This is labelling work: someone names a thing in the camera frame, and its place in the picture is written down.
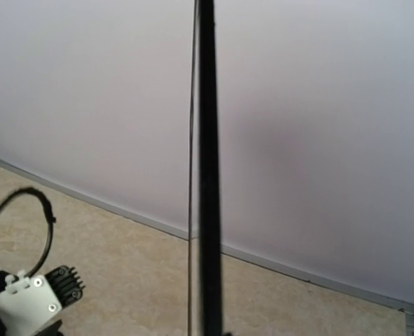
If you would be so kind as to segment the white whiteboard black frame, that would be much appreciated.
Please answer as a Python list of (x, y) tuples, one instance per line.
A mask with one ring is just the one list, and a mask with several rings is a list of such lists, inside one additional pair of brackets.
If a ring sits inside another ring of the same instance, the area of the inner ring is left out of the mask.
[(223, 326), (219, 125), (213, 1), (195, 1), (188, 133), (188, 334)]

